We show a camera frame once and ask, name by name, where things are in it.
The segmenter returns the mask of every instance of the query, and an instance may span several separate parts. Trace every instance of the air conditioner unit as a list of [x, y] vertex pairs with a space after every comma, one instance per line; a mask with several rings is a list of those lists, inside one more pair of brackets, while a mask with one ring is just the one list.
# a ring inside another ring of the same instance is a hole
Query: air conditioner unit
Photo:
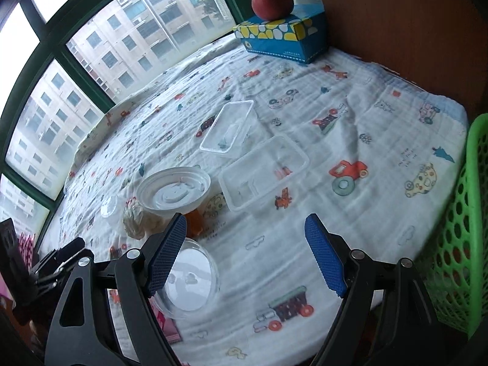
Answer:
[[119, 3], [119, 5], [124, 5], [124, 4], [128, 3], [129, 0], [117, 0], [117, 2]]

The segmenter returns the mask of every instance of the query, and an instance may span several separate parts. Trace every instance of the bed sheet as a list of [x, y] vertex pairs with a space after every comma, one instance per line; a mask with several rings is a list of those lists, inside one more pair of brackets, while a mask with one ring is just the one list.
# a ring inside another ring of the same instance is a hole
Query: bed sheet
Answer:
[[[302, 362], [320, 348], [340, 304], [304, 238], [305, 218], [317, 213], [330, 232], [373, 259], [414, 258], [455, 184], [465, 111], [339, 50], [304, 65], [250, 55], [232, 35], [164, 78], [114, 107], [81, 143], [59, 238], [46, 243], [81, 236], [96, 261], [113, 257], [111, 247], [115, 255], [140, 247], [102, 225], [103, 198], [129, 199], [144, 177], [197, 165], [212, 177], [199, 243], [219, 266], [221, 287], [206, 311], [175, 322], [176, 355], [192, 366]], [[244, 147], [284, 133], [310, 166], [260, 204], [233, 213], [216, 179], [231, 161], [201, 152], [197, 133], [226, 102], [246, 99], [255, 101], [258, 122]], [[112, 294], [121, 348], [136, 359]]]

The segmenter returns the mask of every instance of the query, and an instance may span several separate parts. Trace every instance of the plastic container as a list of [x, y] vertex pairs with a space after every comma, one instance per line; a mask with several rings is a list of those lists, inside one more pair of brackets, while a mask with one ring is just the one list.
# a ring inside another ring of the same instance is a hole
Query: plastic container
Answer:
[[256, 119], [253, 100], [226, 103], [203, 139], [200, 150], [238, 158], [242, 143]]
[[416, 261], [439, 320], [472, 336], [488, 314], [488, 114], [472, 124], [451, 201]]
[[165, 169], [142, 181], [136, 197], [148, 212], [172, 217], [189, 213], [203, 202], [210, 188], [210, 176], [196, 167]]
[[224, 168], [219, 183], [231, 211], [245, 210], [283, 185], [309, 165], [308, 156], [285, 135], [259, 144]]
[[186, 238], [164, 287], [154, 295], [154, 303], [164, 315], [184, 319], [208, 307], [219, 287], [213, 258], [194, 240]]

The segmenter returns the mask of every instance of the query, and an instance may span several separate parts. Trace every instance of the clear plastic container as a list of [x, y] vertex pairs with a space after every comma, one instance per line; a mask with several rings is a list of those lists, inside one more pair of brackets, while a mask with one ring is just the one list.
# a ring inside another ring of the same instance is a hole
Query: clear plastic container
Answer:
[[200, 150], [238, 158], [242, 143], [256, 119], [254, 100], [226, 103], [203, 139]]
[[164, 315], [185, 319], [208, 307], [219, 288], [215, 261], [206, 249], [186, 238], [166, 284], [154, 295], [154, 302]]
[[231, 211], [246, 209], [301, 173], [310, 160], [289, 137], [277, 135], [224, 168], [219, 183]]

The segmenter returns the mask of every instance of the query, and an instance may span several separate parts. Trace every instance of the cartoon train print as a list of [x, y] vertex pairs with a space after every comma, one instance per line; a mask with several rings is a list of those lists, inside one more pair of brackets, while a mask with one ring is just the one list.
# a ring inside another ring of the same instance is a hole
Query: cartoon train print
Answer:
[[306, 292], [307, 288], [300, 286], [270, 302], [269, 308], [256, 314], [258, 321], [253, 324], [254, 331], [259, 333], [269, 329], [277, 332], [282, 328], [285, 321], [299, 314], [305, 318], [311, 316], [314, 309], [310, 304], [307, 304]]

